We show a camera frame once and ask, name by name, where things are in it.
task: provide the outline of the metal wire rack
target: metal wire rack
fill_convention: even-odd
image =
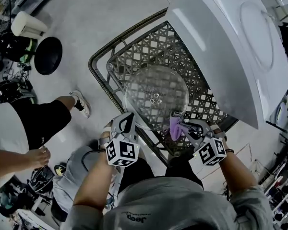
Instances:
[[[90,71],[115,106],[123,113],[118,92],[123,91],[132,74],[142,68],[156,65],[171,68],[184,79],[189,90],[189,105],[185,118],[204,119],[218,123],[225,131],[229,130],[237,120],[219,110],[196,61],[168,21],[148,30],[129,44],[125,42],[132,34],[164,16],[166,11],[167,9],[163,9],[139,22],[97,51],[89,61]],[[115,53],[116,47],[122,42],[124,47]],[[99,70],[97,67],[97,62],[109,51],[111,56],[106,63],[107,79],[105,79],[100,71],[102,69]],[[110,81],[114,81],[116,86],[110,85]],[[140,98],[135,96],[134,101],[141,101]],[[151,112],[147,113],[145,120],[149,125],[152,120],[155,120],[155,115],[150,114]],[[168,130],[147,132],[137,127],[136,131],[166,166],[169,166],[168,160],[160,150],[167,150],[173,156],[185,156],[186,159],[192,155],[192,145],[185,136],[172,141]]]

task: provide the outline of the concrete floor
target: concrete floor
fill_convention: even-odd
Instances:
[[[51,102],[79,89],[92,106],[89,119],[72,110],[72,121],[47,143],[51,151],[50,167],[98,138],[103,126],[119,114],[89,71],[89,58],[121,32],[167,6],[168,0],[48,0],[36,13],[36,17],[49,26],[45,36],[55,36],[63,45],[61,64],[53,74],[42,76],[32,70],[30,81],[39,102]],[[247,167],[251,167],[255,159],[267,165],[274,159],[273,153],[281,148],[278,134],[279,131],[268,124],[256,130],[238,122],[227,133],[228,145],[240,151],[238,157]],[[164,175],[166,168],[153,152],[144,147],[144,153],[154,174]],[[223,189],[225,179],[218,166],[202,168],[193,164],[192,167],[203,179],[206,190],[220,192]],[[18,176],[24,180],[30,174],[26,171]]]

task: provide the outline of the bracelet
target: bracelet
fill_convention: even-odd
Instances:
[[[228,153],[228,152],[235,153],[235,151],[234,151],[233,149],[226,149],[225,152],[226,152],[226,153]]]

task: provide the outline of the forearm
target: forearm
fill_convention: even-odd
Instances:
[[[30,168],[30,160],[25,154],[0,150],[0,177]]]
[[[249,169],[232,152],[220,162],[222,173],[231,193],[248,189],[257,185],[257,181]]]
[[[86,205],[103,210],[111,184],[114,167],[108,165],[106,153],[100,153],[97,163],[82,182],[73,205]]]

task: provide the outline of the white sneaker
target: white sneaker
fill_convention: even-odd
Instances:
[[[69,93],[76,101],[76,104],[74,105],[75,108],[77,108],[84,116],[87,118],[91,115],[91,106],[89,102],[87,102],[84,97],[82,96],[81,92],[78,90],[75,90],[71,93]]]

